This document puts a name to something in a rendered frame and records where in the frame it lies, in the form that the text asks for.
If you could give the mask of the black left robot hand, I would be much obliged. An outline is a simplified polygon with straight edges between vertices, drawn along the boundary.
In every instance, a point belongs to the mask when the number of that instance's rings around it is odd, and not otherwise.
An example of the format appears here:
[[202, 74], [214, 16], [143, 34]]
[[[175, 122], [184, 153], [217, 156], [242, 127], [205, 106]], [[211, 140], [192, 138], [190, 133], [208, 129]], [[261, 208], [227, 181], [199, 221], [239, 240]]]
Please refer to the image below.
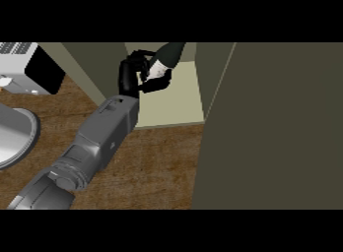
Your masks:
[[135, 50], [126, 59], [121, 61], [118, 88], [119, 94], [138, 98], [138, 93], [152, 93], [163, 90], [171, 81], [171, 71], [166, 70], [162, 77], [147, 80], [149, 61], [146, 56], [155, 53], [147, 50]]

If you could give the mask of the dark green wine bottle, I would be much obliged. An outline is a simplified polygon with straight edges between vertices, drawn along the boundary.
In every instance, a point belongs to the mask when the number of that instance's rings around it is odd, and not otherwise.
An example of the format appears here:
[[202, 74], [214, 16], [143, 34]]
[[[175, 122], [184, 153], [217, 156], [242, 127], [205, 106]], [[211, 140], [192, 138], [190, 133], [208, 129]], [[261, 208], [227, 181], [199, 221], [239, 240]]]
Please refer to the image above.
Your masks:
[[165, 71], [175, 67], [180, 61], [183, 48], [184, 42], [168, 42], [159, 47], [149, 60], [147, 80], [161, 78]]

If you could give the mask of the olive open cabinet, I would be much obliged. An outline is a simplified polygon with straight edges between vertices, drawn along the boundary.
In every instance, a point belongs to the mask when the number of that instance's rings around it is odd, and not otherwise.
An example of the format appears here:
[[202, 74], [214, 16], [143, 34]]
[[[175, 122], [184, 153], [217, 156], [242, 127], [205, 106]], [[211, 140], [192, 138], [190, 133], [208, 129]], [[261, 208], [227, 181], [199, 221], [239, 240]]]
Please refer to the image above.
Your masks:
[[[119, 63], [159, 42], [42, 42], [39, 47], [94, 103], [118, 93]], [[202, 124], [233, 51], [232, 42], [189, 42], [165, 90], [138, 96], [138, 129]]]

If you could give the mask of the dark grey cabinet door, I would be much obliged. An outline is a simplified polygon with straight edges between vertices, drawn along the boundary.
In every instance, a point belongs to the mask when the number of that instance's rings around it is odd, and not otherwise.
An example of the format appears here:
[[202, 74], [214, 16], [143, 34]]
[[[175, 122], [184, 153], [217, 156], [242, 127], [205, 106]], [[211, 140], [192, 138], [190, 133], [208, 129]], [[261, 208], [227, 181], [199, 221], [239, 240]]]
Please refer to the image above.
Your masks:
[[343, 43], [235, 45], [192, 206], [343, 209]]

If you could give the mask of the white and black appliance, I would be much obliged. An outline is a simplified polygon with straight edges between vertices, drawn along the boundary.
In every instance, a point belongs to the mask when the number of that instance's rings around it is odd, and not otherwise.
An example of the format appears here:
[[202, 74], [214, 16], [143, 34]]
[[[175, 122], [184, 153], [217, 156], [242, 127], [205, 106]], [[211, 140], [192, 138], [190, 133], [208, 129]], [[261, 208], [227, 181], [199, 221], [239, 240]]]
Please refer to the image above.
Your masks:
[[35, 42], [0, 42], [0, 87], [12, 94], [54, 95], [64, 72]]

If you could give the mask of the grey round pot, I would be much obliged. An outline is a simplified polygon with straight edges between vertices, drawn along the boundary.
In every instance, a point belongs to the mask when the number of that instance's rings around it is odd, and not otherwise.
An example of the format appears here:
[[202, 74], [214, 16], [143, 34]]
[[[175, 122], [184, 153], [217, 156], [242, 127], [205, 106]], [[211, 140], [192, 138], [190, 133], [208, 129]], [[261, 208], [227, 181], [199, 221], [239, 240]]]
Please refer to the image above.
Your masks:
[[11, 108], [0, 102], [0, 170], [26, 157], [39, 134], [38, 116], [24, 108]]

